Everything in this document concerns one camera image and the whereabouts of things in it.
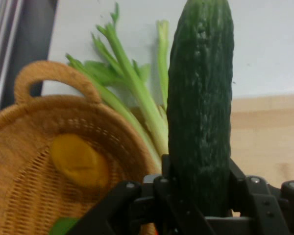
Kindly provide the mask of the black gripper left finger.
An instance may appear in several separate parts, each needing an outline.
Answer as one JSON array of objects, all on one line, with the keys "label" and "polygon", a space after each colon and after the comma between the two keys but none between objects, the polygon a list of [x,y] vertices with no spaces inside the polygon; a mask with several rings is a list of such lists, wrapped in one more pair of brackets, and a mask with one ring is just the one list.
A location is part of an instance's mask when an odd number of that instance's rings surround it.
[{"label": "black gripper left finger", "polygon": [[160,235],[214,235],[205,216],[178,188],[169,155],[162,157],[162,174],[144,183],[123,181],[71,228],[73,235],[138,235],[154,224]]}]

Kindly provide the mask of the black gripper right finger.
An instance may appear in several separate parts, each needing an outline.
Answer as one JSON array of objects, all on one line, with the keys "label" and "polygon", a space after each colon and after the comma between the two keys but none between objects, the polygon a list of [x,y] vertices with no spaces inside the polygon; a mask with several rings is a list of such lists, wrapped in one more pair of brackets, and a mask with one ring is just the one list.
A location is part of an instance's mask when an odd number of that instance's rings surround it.
[{"label": "black gripper right finger", "polygon": [[230,208],[252,220],[255,235],[294,235],[294,180],[276,188],[230,160],[229,193]]}]

